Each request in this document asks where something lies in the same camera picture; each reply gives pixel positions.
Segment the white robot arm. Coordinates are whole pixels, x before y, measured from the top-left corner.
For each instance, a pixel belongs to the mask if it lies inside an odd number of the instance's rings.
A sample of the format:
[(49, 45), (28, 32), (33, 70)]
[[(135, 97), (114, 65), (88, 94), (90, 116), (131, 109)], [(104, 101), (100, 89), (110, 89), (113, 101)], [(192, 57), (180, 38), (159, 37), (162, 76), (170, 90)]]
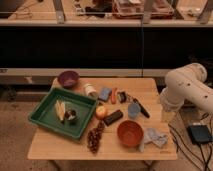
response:
[(170, 70), (165, 75), (166, 87), (159, 96), (163, 107), (161, 120), (169, 123), (185, 100), (192, 102), (202, 111), (213, 114), (213, 88), (204, 84), (206, 79), (207, 70), (199, 63)]

